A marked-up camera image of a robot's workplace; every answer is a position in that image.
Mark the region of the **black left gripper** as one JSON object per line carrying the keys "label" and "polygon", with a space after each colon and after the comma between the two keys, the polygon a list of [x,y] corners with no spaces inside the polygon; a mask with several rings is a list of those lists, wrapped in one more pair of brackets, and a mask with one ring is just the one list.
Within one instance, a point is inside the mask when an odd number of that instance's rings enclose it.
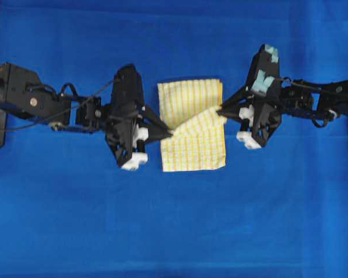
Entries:
{"label": "black left gripper", "polygon": [[145,145],[171,138],[169,127],[148,106],[140,110],[134,101],[112,107],[107,118],[105,141],[117,166],[123,170],[137,170],[148,161]]}

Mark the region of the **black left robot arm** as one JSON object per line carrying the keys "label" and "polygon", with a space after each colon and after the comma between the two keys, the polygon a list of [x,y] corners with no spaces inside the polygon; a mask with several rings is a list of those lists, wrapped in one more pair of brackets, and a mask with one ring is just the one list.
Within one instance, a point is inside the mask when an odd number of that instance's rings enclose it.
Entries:
{"label": "black left robot arm", "polygon": [[72,83],[59,92],[42,83],[38,74],[15,64],[0,66],[0,149],[8,132],[8,115],[29,121],[28,127],[47,125],[53,131],[104,133],[105,141],[124,170],[147,163],[146,145],[172,136],[170,128],[144,103],[142,77],[133,64],[121,67],[108,83],[111,101],[98,93],[80,96]]}

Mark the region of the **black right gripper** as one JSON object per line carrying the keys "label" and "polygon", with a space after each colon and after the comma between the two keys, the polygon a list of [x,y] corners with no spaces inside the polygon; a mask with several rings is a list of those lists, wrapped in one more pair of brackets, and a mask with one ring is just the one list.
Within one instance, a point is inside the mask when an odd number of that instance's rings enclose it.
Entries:
{"label": "black right gripper", "polygon": [[237,140],[247,149],[260,149],[280,126],[282,116],[277,105],[260,100],[246,101],[249,96],[248,86],[242,86],[222,103],[219,116],[241,123]]}

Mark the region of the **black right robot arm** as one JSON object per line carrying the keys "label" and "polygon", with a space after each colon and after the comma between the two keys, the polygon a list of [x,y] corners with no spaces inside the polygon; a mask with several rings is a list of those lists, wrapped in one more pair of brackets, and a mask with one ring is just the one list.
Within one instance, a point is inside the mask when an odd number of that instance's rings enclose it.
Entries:
{"label": "black right robot arm", "polygon": [[283,115],[306,119],[316,128],[348,117],[348,80],[311,83],[303,79],[267,78],[245,85],[225,101],[217,114],[240,123],[237,139],[248,149],[264,148]]}

